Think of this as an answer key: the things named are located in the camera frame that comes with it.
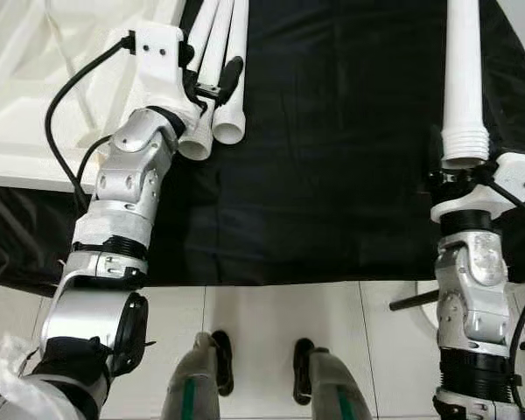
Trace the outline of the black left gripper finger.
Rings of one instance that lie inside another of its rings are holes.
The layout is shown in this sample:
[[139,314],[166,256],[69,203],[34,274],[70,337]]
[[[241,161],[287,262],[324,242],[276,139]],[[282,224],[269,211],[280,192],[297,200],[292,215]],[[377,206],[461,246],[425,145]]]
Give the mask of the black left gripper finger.
[[219,77],[219,105],[222,107],[230,100],[238,87],[240,76],[245,68],[245,60],[242,57],[232,57],[228,60]]

